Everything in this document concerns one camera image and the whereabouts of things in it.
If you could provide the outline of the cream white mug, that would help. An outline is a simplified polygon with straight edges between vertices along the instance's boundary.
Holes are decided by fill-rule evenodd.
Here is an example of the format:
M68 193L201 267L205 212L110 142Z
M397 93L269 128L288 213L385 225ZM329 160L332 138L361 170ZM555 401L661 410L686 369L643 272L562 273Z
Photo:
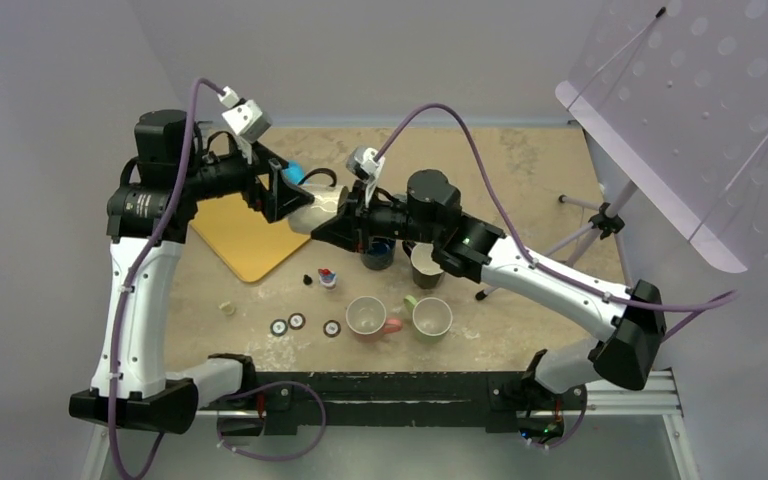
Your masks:
M312 183L311 178L316 175L327 176L330 182ZM349 193L345 185L338 183L337 174L326 167L309 171L297 185L311 194L313 201L291 213L287 217L287 223L293 232L303 235L309 235L322 224L335 218Z

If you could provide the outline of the pink mug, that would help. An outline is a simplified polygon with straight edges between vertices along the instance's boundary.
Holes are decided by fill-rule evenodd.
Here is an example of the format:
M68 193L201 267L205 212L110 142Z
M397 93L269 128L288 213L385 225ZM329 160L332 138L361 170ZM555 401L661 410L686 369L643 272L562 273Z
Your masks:
M384 303L372 296L352 300L346 308L345 321L354 338L362 342L376 342L403 329L403 322L390 318Z

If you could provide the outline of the dark blue mug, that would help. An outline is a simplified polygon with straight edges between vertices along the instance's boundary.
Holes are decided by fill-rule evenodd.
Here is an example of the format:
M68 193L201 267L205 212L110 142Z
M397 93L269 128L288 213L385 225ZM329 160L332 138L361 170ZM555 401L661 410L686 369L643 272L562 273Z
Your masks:
M394 262L395 243L396 241L393 239L373 239L369 247L360 255L362 264L373 271L389 268Z

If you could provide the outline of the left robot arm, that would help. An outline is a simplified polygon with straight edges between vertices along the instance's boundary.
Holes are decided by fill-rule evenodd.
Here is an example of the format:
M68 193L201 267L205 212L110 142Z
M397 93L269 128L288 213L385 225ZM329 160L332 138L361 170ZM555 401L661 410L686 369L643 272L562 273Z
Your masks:
M237 194L271 223L313 197L284 175L286 161L260 143L271 119L252 104L223 115L229 150L212 154L184 111L142 115L137 154L123 168L106 212L112 287L106 338L90 386L69 414L118 428L182 434L199 408L257 399L250 358L214 354L179 374L165 370L163 337L174 272L201 201Z

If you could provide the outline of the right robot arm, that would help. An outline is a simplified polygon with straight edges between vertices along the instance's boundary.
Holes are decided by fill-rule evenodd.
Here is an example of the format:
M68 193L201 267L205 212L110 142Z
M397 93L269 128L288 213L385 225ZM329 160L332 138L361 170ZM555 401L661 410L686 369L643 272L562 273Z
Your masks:
M544 407L560 393L603 379L639 391L666 333L657 287L606 282L539 255L523 254L512 236L463 212L460 191L438 170L412 174L405 201L364 201L353 189L308 186L313 201L290 218L291 229L350 251L375 237L433 247L432 260L454 277L519 294L572 320L589 338L534 357L521 381L524 399Z

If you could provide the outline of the black mug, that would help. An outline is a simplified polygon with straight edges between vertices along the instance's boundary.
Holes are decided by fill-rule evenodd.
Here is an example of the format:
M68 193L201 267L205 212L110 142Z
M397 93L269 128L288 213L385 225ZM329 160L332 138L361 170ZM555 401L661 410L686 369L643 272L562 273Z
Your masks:
M410 261L414 284L425 290L437 288L445 272L432 258L433 245L403 241L402 249Z

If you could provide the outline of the light green mug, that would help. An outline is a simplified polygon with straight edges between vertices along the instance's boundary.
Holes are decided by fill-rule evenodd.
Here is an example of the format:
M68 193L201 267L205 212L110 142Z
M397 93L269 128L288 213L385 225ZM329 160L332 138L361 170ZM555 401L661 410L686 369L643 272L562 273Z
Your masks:
M407 295L403 304L420 341L436 343L450 332L454 317L450 305L444 300L437 297L418 299Z

